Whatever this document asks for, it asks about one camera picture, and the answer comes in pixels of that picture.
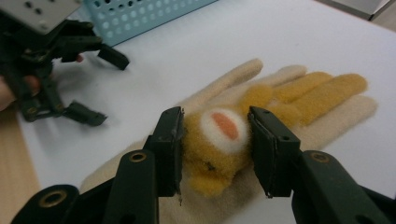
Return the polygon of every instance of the blue basket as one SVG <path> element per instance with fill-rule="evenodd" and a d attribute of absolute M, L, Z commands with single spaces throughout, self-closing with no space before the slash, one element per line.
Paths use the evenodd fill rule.
<path fill-rule="evenodd" d="M 95 32 L 114 46 L 217 0 L 84 0 Z"/>

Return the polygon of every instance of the white table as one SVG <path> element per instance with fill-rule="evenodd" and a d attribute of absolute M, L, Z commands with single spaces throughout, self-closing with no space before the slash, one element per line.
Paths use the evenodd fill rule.
<path fill-rule="evenodd" d="M 59 92 L 108 115 L 88 127 L 69 119 L 21 121 L 42 188 L 81 181 L 136 140 L 162 111 L 253 58 L 261 76 L 290 64 L 367 78 L 376 114 L 325 151 L 357 180 L 389 197 L 396 192 L 396 34 L 306 0 L 222 0 L 117 46 L 131 63 L 120 72 L 88 53 L 57 64 Z M 231 223 L 293 223 L 290 199 L 263 200 Z"/>

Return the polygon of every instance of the wooden floor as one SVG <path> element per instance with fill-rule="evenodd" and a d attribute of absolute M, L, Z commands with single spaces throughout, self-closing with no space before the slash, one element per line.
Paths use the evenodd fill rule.
<path fill-rule="evenodd" d="M 396 3 L 373 23 L 396 32 Z M 0 224 L 7 224 L 39 190 L 15 109 L 0 112 Z"/>

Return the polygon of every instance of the robotic claw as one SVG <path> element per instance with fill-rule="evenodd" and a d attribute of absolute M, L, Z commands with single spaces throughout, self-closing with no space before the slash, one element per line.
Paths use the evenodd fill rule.
<path fill-rule="evenodd" d="M 271 112 L 247 115 L 254 171 L 269 197 L 292 195 L 297 223 L 396 223 L 396 200 L 359 186 L 331 155 L 302 152 Z M 159 223 L 158 197 L 180 194 L 183 111 L 164 111 L 142 150 L 125 154 L 116 176 L 81 195 L 73 186 L 43 189 L 12 223 Z"/>
<path fill-rule="evenodd" d="M 102 124 L 106 116 L 73 102 L 64 107 L 50 74 L 53 59 L 74 62 L 84 51 L 100 50 L 98 57 L 120 70 L 128 59 L 102 43 L 90 22 L 64 18 L 79 7 L 77 1 L 2 1 L 0 6 L 0 74 L 17 98 L 25 120 L 65 116 L 91 126 Z M 40 92 L 33 95 L 23 77 L 33 75 Z"/>

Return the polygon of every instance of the beige glove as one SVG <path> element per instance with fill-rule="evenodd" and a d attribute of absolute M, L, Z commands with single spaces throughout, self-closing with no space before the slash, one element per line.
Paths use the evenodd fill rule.
<path fill-rule="evenodd" d="M 291 83 L 294 79 L 305 76 L 306 73 L 303 66 L 294 65 L 282 68 L 271 76 L 247 82 L 259 74 L 261 69 L 262 63 L 259 60 L 242 64 L 180 103 L 179 105 L 185 109 L 186 119 L 189 118 L 189 115 L 193 115 L 208 106 L 240 104 L 241 97 L 256 85 L 265 84 L 271 86 L 273 92 L 278 92 L 281 90 L 279 86 Z M 278 105 L 280 100 L 274 99 L 274 97 L 270 97 L 271 105 Z M 294 125 L 292 127 L 292 131 L 302 140 L 302 150 L 321 149 L 339 134 L 375 112 L 376 104 L 370 98 L 357 95 L 346 101 L 344 100 L 330 113 L 318 116 L 318 119 L 315 119 L 308 126 Z M 84 181 L 81 191 L 93 188 L 113 177 L 120 157 L 128 151 L 142 148 L 144 142 L 141 141 L 131 145 L 119 156 L 99 168 Z M 193 190 L 188 183 L 191 174 L 183 169 L 183 180 L 181 182 L 183 204 L 179 206 L 177 198 L 161 198 L 161 223 L 219 223 L 238 213 L 244 205 L 262 192 L 251 164 L 244 164 L 244 166 L 245 168 L 233 177 L 231 186 L 214 198 L 206 198 Z"/>

